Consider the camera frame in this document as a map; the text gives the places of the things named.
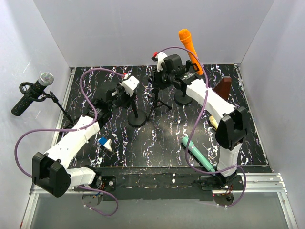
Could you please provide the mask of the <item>black tripod microphone stand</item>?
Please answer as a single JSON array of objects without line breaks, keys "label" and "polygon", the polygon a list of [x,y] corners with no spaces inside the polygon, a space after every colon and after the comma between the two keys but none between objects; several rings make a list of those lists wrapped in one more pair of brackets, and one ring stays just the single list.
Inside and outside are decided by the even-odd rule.
[{"label": "black tripod microphone stand", "polygon": [[152,92],[154,93],[154,97],[151,97],[150,95],[148,96],[148,98],[153,102],[152,108],[150,109],[150,112],[147,116],[147,121],[150,119],[150,116],[152,114],[152,111],[161,107],[161,106],[166,106],[168,108],[168,110],[170,111],[172,109],[172,106],[169,106],[168,104],[164,103],[163,101],[161,101],[159,99],[159,91],[163,90],[164,87],[162,86],[160,88],[158,81],[155,79],[155,77],[153,75],[150,75],[148,78],[148,82],[150,82],[152,84]]}]

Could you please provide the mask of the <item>black round-base stand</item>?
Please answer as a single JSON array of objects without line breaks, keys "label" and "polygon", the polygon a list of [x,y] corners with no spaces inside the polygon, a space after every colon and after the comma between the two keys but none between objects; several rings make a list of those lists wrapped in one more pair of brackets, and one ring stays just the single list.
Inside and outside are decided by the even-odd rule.
[{"label": "black round-base stand", "polygon": [[174,86],[180,92],[175,93],[174,99],[179,105],[190,105],[193,99],[186,94],[186,89],[194,79],[194,73],[189,71],[193,65],[191,61],[186,61],[186,65],[183,66],[181,58],[175,60],[175,64],[177,66],[174,70]]},{"label": "black round-base stand", "polygon": [[128,124],[132,127],[138,128],[145,125],[147,121],[146,113],[143,110],[139,110],[135,103],[136,95],[131,97],[132,112],[127,116]]}]

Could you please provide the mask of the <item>orange microphone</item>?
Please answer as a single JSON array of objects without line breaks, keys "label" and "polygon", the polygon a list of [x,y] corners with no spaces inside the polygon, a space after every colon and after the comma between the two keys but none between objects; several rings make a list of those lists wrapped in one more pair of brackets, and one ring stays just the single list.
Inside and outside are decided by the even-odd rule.
[{"label": "orange microphone", "polygon": [[197,56],[196,50],[193,45],[191,33],[188,31],[188,29],[184,28],[179,31],[179,39],[180,39],[181,43],[184,45],[184,47],[187,50],[189,50],[191,53],[193,53],[193,54],[191,54],[188,52],[188,55],[189,55],[190,61],[192,62],[193,66],[195,68],[195,71],[197,72],[197,74],[203,75],[202,66],[197,61],[198,56]]}]

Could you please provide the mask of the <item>cream wooden microphone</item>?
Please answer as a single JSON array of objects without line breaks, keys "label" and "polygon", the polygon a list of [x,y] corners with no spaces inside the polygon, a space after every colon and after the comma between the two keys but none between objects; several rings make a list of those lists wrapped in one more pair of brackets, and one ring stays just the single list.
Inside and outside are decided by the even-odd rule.
[{"label": "cream wooden microphone", "polygon": [[209,117],[209,122],[210,124],[217,130],[218,129],[218,123],[216,119],[213,116]]}]

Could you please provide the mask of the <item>mint green toy microphone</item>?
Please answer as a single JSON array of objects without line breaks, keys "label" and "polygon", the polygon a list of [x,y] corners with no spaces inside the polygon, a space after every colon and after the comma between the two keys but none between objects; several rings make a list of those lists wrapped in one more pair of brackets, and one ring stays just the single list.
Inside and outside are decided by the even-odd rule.
[{"label": "mint green toy microphone", "polygon": [[193,142],[190,140],[188,137],[184,137],[182,139],[182,144],[187,147],[188,146],[188,151],[190,151],[192,153],[192,155],[201,163],[201,165],[206,169],[206,171],[200,170],[195,168],[194,166],[192,166],[188,159],[187,163],[188,165],[195,170],[196,172],[202,173],[202,174],[207,174],[207,175],[212,175],[215,176],[215,169],[214,167],[211,165],[211,163],[203,156],[203,154],[196,148],[196,146],[193,144]]}]

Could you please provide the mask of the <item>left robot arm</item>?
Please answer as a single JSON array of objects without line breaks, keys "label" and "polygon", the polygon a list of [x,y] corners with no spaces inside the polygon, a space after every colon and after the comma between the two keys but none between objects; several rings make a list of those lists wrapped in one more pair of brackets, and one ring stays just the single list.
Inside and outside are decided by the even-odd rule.
[{"label": "left robot arm", "polygon": [[139,80],[134,76],[118,83],[100,97],[91,100],[73,129],[44,154],[36,153],[32,159],[32,181],[55,197],[61,197],[69,188],[86,185],[96,191],[101,178],[90,167],[70,169],[69,164],[79,150],[110,120],[112,111],[129,105],[135,98]]}]

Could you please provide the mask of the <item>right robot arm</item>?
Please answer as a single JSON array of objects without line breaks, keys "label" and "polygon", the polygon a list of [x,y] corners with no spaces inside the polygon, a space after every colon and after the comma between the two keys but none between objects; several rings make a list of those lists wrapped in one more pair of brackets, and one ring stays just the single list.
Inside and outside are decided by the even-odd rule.
[{"label": "right robot arm", "polygon": [[218,124],[215,139],[220,146],[220,157],[216,171],[207,169],[206,172],[214,175],[220,189],[228,189],[236,176],[238,154],[248,134],[246,108],[228,103],[208,87],[208,81],[199,75],[198,67],[191,61],[183,65],[179,55],[163,52],[156,53],[152,59],[157,63],[149,80],[155,94],[154,104],[159,102],[159,91],[172,85],[178,90],[177,103],[183,104],[184,99],[188,103],[196,101],[215,118]]}]

